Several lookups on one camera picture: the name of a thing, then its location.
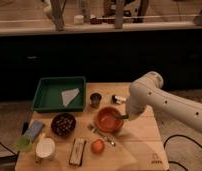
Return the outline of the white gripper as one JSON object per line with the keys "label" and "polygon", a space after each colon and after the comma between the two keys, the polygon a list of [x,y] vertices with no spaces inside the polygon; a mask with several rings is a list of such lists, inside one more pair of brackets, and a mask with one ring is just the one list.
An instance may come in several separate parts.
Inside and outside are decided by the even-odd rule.
{"label": "white gripper", "polygon": [[125,112],[129,120],[137,119],[145,110],[146,106],[143,103],[128,99],[125,106]]}

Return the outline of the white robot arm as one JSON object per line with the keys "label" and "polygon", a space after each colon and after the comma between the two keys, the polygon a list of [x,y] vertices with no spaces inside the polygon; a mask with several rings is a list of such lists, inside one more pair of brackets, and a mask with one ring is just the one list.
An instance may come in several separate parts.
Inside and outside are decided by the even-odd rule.
{"label": "white robot arm", "polygon": [[149,105],[202,133],[202,104],[163,91],[163,83],[162,76],[155,71],[150,71],[132,82],[125,113],[131,119],[136,119]]}

